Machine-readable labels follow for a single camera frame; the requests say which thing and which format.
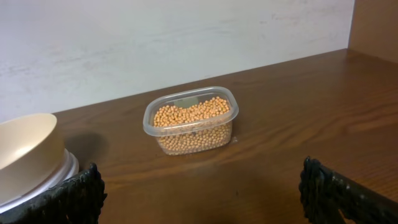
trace black textured object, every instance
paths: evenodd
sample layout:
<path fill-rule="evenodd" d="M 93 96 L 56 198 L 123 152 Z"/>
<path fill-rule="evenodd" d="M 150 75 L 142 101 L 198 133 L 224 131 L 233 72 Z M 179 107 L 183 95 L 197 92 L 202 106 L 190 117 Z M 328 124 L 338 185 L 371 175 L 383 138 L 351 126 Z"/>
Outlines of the black textured object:
<path fill-rule="evenodd" d="M 333 172 L 309 157 L 304 161 L 300 201 L 310 223 L 398 223 L 398 203 Z"/>
<path fill-rule="evenodd" d="M 98 223 L 106 194 L 95 164 L 40 195 L 0 214 L 0 224 Z"/>

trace white wall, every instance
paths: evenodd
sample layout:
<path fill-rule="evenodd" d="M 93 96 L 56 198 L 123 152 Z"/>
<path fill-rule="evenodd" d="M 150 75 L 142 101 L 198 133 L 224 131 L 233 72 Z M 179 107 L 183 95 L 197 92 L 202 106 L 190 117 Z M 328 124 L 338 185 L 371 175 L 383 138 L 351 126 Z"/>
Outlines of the white wall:
<path fill-rule="evenodd" d="M 0 0 L 0 121 L 347 48 L 354 0 Z"/>

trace wood grain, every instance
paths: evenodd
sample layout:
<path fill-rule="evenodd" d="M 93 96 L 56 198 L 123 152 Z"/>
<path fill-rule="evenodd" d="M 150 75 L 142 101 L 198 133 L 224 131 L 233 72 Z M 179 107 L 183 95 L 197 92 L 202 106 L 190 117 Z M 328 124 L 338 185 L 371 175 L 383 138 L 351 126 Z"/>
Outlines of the wood grain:
<path fill-rule="evenodd" d="M 398 62 L 398 1 L 356 0 L 349 48 Z"/>
<path fill-rule="evenodd" d="M 351 50 L 302 58 L 57 113 L 66 146 L 106 181 L 100 223 L 308 223 L 310 155 L 398 201 L 398 65 Z M 166 156 L 142 130 L 157 97 L 230 89 L 235 141 Z"/>

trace transparent tub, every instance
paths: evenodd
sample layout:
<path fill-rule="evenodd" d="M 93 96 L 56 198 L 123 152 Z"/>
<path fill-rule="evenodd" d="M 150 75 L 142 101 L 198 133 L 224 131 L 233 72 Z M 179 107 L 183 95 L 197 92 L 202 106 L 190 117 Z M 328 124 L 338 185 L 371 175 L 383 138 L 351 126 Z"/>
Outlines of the transparent tub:
<path fill-rule="evenodd" d="M 232 93 L 208 87 L 160 97 L 144 115 L 144 131 L 168 155 L 223 146 L 231 140 L 232 120 L 239 108 Z"/>

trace container rim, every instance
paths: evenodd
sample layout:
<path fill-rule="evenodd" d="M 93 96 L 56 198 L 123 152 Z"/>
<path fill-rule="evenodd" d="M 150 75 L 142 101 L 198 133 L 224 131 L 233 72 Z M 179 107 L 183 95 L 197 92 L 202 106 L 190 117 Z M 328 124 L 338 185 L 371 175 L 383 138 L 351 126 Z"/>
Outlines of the container rim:
<path fill-rule="evenodd" d="M 229 112 L 222 114 L 222 115 L 212 117 L 212 118 L 207 118 L 207 119 L 203 119 L 203 120 L 199 120 L 199 121 L 192 121 L 192 122 L 183 123 L 183 124 L 175 124 L 175 125 L 166 126 L 166 127 L 154 127 L 153 125 L 150 124 L 150 112 L 153 110 L 155 105 L 157 105 L 159 103 L 165 103 L 171 99 L 176 100 L 178 98 L 183 98 L 186 95 L 188 95 L 187 97 L 189 97 L 189 96 L 193 97 L 193 96 L 195 96 L 195 94 L 199 95 L 202 93 L 211 93 L 213 91 L 223 93 L 226 95 L 227 100 L 229 101 L 229 104 L 231 106 L 231 110 Z M 239 107 L 238 107 L 238 104 L 237 104 L 234 96 L 232 95 L 231 91 L 229 91 L 227 88 L 220 87 L 220 86 L 210 86 L 210 87 L 199 88 L 199 89 L 195 89 L 195 90 L 188 90 L 188 91 L 183 91 L 180 93 L 174 93 L 171 95 L 159 97 L 158 99 L 149 103 L 149 105 L 147 106 L 142 123 L 144 126 L 144 131 L 151 136 L 155 136 L 155 137 L 172 136 L 172 135 L 176 135 L 176 134 L 190 133 L 192 131 L 200 131 L 203 129 L 208 129 L 208 128 L 212 128 L 214 126 L 219 126 L 219 125 L 225 124 L 227 122 L 230 122 L 232 119 L 234 119 L 238 115 L 238 113 L 239 113 Z M 218 120 L 221 120 L 223 122 L 219 122 L 219 123 L 212 122 L 212 121 L 218 121 Z M 204 125 L 202 127 L 195 128 L 196 126 L 198 126 L 198 124 L 207 123 L 207 122 L 209 122 L 209 124 L 211 124 L 211 125 Z M 177 131 L 178 128 L 186 128 L 186 130 Z"/>

